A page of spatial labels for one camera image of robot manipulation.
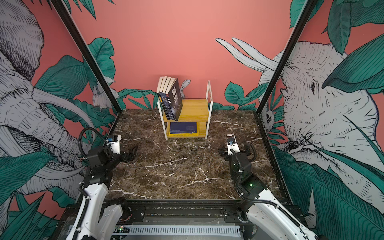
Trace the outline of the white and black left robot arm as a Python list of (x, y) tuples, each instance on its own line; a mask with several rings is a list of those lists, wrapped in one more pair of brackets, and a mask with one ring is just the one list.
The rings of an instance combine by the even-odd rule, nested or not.
[(83, 200), (67, 240), (109, 240), (118, 222), (131, 219), (133, 210), (123, 197), (110, 201), (104, 209), (102, 207), (111, 186), (113, 170), (121, 162), (133, 161), (137, 150), (138, 146), (135, 146), (127, 153), (117, 152), (112, 145), (106, 145), (88, 152), (90, 169), (79, 186)]

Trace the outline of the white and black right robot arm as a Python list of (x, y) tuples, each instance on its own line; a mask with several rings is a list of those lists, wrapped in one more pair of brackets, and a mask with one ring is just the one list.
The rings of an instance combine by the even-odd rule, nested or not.
[(243, 200), (238, 210), (238, 219), (251, 222), (261, 228), (273, 240), (325, 240), (301, 223), (285, 208), (256, 175), (252, 173), (250, 155), (256, 155), (254, 147), (241, 150), (234, 136), (219, 154), (229, 162), (231, 179)]

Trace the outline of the purple book with old man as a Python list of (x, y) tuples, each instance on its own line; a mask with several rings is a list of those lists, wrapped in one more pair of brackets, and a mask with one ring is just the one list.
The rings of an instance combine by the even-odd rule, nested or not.
[(168, 77), (168, 76), (162, 77), (162, 82), (161, 82), (161, 85), (160, 85), (159, 93), (160, 93), (160, 96), (161, 96), (161, 99), (162, 99), (162, 103), (164, 105), (164, 110), (165, 110), (167, 119), (168, 120), (173, 120), (173, 114), (171, 112), (171, 108), (170, 108), (170, 104), (169, 104), (169, 101), (168, 101), (168, 97), (166, 95), (166, 89), (168, 87), (168, 83), (170, 82), (170, 80), (171, 80), (171, 77)]

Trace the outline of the dark purple book white strip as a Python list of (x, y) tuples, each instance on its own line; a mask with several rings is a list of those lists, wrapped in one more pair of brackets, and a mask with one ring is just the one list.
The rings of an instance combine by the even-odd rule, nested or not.
[(178, 78), (176, 78), (176, 81), (174, 82), (173, 86), (171, 87), (171, 89), (169, 91), (169, 97), (171, 100), (172, 112), (173, 112), (174, 118), (175, 118), (174, 121), (177, 122), (179, 120), (179, 117), (180, 117), (180, 114), (182, 111), (182, 107), (183, 107), (181, 90), (180, 90)]

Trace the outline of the navy book with yellow label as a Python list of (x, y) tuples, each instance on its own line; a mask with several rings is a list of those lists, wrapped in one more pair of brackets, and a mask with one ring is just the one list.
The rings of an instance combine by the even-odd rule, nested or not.
[(170, 125), (170, 134), (197, 134), (196, 122), (174, 122)]

